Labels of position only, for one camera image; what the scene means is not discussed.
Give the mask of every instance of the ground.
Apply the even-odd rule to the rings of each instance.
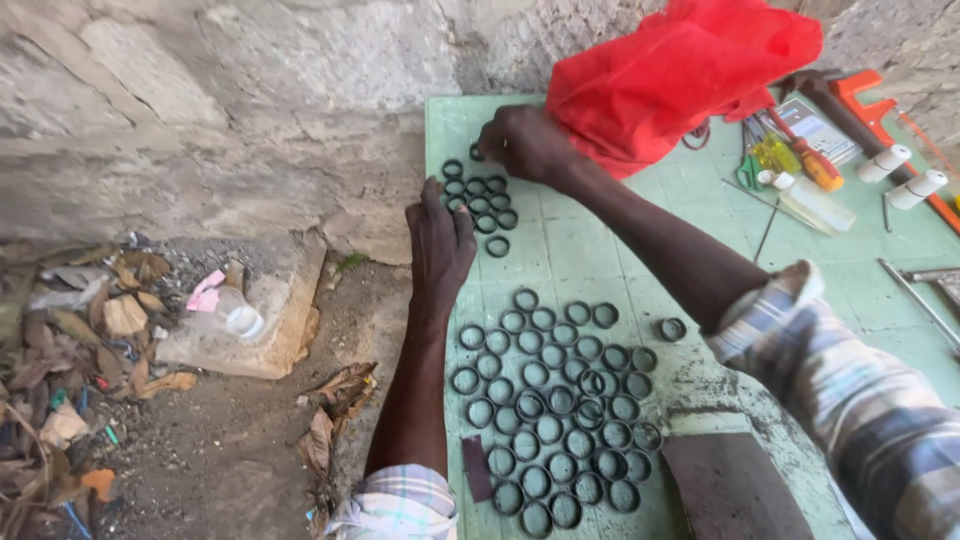
[[[149,531],[157,540],[308,538],[310,473],[294,444],[317,404],[298,406],[297,396],[347,364],[380,362],[374,399],[334,449],[332,478],[343,496],[363,473],[409,295],[409,269],[363,262],[345,270],[335,289],[318,291],[320,331],[290,376],[254,380],[203,372],[189,392],[116,406],[127,435],[106,457],[120,478],[102,537],[143,538]]]

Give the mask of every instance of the white roll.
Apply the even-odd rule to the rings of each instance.
[[[926,171],[903,185],[890,190],[888,200],[895,209],[912,209],[930,196],[931,193],[947,185],[947,176],[940,171]]]
[[[887,177],[894,169],[906,163],[912,154],[910,149],[902,144],[895,144],[877,154],[872,160],[860,165],[856,169],[856,176],[860,180],[872,184]]]

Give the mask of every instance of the cracked wall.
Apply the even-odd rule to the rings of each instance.
[[[544,91],[661,0],[0,0],[0,236],[324,225],[402,262],[423,100]],[[956,0],[775,0],[960,143]]]

